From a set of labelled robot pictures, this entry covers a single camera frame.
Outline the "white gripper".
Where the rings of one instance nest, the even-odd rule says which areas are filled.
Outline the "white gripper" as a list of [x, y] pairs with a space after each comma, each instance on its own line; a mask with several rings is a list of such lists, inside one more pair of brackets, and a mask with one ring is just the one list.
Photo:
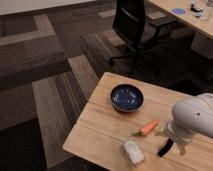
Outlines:
[[178, 149], [180, 151], [179, 154], [185, 155], [186, 149], [184, 146], [187, 146], [192, 142], [195, 133], [191, 130], [185, 129], [174, 120], [169, 121], [166, 124], [165, 132], [172, 141], [178, 144]]

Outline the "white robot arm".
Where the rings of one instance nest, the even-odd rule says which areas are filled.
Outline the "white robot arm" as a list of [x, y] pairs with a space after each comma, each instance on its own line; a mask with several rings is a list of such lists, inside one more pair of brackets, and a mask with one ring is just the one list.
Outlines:
[[167, 137], [177, 144], [181, 155], [196, 134], [213, 139], [213, 94], [204, 93], [177, 102], [172, 119], [165, 126]]

